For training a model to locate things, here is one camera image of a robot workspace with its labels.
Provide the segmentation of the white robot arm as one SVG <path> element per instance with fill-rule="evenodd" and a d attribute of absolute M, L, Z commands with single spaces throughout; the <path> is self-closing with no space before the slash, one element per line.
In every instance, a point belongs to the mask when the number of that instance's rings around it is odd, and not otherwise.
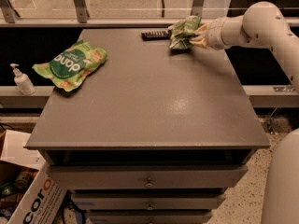
<path fill-rule="evenodd" d="M 272 3 L 258 2 L 238 17 L 221 17 L 197 28 L 191 43 L 215 50 L 267 48 L 299 91 L 299 37 Z M 269 165 L 261 224 L 299 224 L 299 129 L 277 145 Z"/>

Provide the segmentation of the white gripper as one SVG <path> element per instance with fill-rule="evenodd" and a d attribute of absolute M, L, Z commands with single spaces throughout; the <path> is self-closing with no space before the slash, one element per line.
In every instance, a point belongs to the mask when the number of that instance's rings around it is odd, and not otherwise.
<path fill-rule="evenodd" d="M 190 43 L 202 49 L 208 49 L 208 46 L 215 50 L 228 49 L 221 34 L 227 20 L 227 17 L 222 17 L 217 18 L 210 24 L 204 23 L 194 31 L 197 36 L 192 37 Z"/>

